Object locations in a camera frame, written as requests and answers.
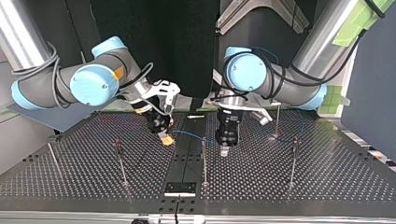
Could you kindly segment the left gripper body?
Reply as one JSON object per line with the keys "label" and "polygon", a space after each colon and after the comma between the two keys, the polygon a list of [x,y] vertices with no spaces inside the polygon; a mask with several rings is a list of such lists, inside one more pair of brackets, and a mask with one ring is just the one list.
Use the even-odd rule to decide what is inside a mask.
{"label": "left gripper body", "polygon": [[242,122],[242,110],[222,109],[217,113],[219,127],[215,132],[215,139],[222,147],[234,147],[238,143],[239,124]]}

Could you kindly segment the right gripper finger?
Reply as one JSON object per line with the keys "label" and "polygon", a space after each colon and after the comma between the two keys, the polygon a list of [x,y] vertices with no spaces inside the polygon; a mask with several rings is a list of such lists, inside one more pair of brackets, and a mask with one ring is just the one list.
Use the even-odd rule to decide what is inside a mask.
{"label": "right gripper finger", "polygon": [[158,133],[158,136],[165,146],[171,146],[175,143],[175,139],[167,131]]}

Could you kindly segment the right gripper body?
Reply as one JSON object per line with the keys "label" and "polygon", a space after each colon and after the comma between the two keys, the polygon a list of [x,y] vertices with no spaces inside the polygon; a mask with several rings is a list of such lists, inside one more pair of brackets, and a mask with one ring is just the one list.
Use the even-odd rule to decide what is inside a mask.
{"label": "right gripper body", "polygon": [[146,118],[148,128],[152,133],[165,132],[171,126],[170,115],[162,115],[150,105],[146,105],[143,110],[143,116]]}

